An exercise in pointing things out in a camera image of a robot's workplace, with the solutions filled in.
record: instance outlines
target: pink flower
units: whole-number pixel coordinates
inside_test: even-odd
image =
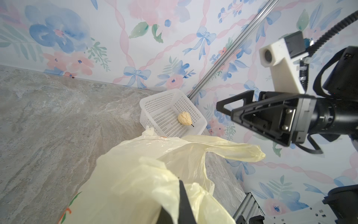
[[[149,26],[164,24],[164,21],[175,19],[174,9],[178,0],[133,0],[128,8],[133,18],[147,22]]]
[[[219,122],[218,122],[217,119],[211,119],[211,120],[208,122],[208,124],[210,125],[211,128],[213,128],[213,127],[218,126],[218,125],[219,125]]]
[[[92,75],[92,70],[94,65],[90,59],[88,59],[84,53],[75,52],[71,55],[71,69],[73,71],[80,70],[83,74]]]
[[[166,81],[168,90],[179,89],[183,84],[183,77],[181,75],[173,75]]]
[[[47,66],[52,70],[56,67],[61,71],[66,71],[66,66],[70,62],[70,57],[65,56],[63,52],[55,52],[54,56],[44,53],[43,57],[49,60]]]
[[[264,208],[267,215],[282,215],[291,211],[283,202],[271,198],[265,200]]]
[[[223,124],[218,124],[217,126],[211,128],[218,137],[221,137],[225,134],[225,126]]]

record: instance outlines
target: blue bow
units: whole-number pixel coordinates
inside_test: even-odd
[[[255,98],[256,100],[258,100],[258,95],[260,94],[260,90],[255,86],[255,83],[253,81],[248,80],[247,82],[245,82],[244,87],[247,90],[254,90]]]
[[[206,40],[206,43],[208,45],[210,45],[216,38],[216,34],[215,33],[209,33],[207,32],[206,28],[201,26],[199,29],[198,29],[198,32],[197,32],[197,37],[201,37],[201,39],[198,41],[198,43],[193,47],[193,48],[187,48],[185,50],[183,50],[184,52],[184,55],[186,55],[187,53],[189,53],[191,50],[196,50],[200,47],[201,45],[201,48],[200,48],[200,52],[199,52],[199,60],[201,59],[201,55],[206,55],[205,53],[205,42],[203,43],[203,40],[205,39]]]
[[[140,78],[144,79],[144,80],[147,80],[148,77],[150,76],[151,74],[151,71],[150,70],[136,70],[135,68],[133,67],[125,67],[124,68],[124,71],[123,71],[123,74],[125,76],[132,76],[131,79],[129,80],[128,84],[126,86],[131,86],[134,84],[135,80],[136,80],[136,76],[137,76],[137,85],[138,85],[138,88],[142,89],[142,88],[147,88],[143,83],[142,81],[140,80]]]

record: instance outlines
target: wall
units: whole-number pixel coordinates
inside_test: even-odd
[[[0,0],[0,64],[189,93],[263,0]]]
[[[314,135],[324,150],[323,155],[308,154],[293,144],[290,147],[277,145],[232,123],[230,117],[215,110],[216,102],[246,90],[255,90],[256,99],[260,90],[273,91],[270,70],[261,66],[258,57],[261,47],[298,30],[303,31],[304,37],[317,40],[356,9],[356,0],[281,0],[193,99],[206,117],[211,135],[259,144],[266,153],[266,158],[256,163],[227,161],[245,191],[253,192],[265,214],[279,215],[303,209],[322,200],[332,188],[358,183],[358,153],[348,136],[329,143],[320,135]],[[323,65],[342,48],[358,44],[357,33],[358,22],[355,22],[313,56],[308,94],[313,94],[313,80]],[[332,68],[326,71],[323,80]],[[228,108],[238,106],[232,103]]]

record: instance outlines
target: floral wallpaper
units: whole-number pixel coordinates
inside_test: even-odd
[[[358,152],[346,135],[331,143],[314,135],[323,155],[308,154],[294,144],[283,147],[231,122],[229,116],[215,110],[216,102],[246,90],[254,90],[256,99],[261,90],[273,91],[270,70],[260,64],[258,50],[261,47],[298,30],[303,31],[305,38],[317,40],[357,8],[356,0],[280,0],[256,31],[192,99],[206,117],[211,135],[258,144],[266,153],[266,158],[256,163],[227,160],[240,184],[246,192],[253,193],[266,215],[306,208],[322,200],[337,186],[358,184]],[[355,22],[313,55],[308,94],[314,95],[313,80],[329,59],[344,47],[358,44],[357,34],[358,22]],[[325,72],[325,77],[332,69]],[[226,108],[231,110],[241,105],[234,102]]]
[[[0,0],[0,64],[189,93],[264,5],[264,0]]]

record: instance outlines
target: gray marble floor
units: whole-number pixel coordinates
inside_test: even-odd
[[[139,100],[154,93],[0,66],[0,223],[57,223],[96,159],[144,130]],[[223,158],[206,166],[233,215],[242,188]]]

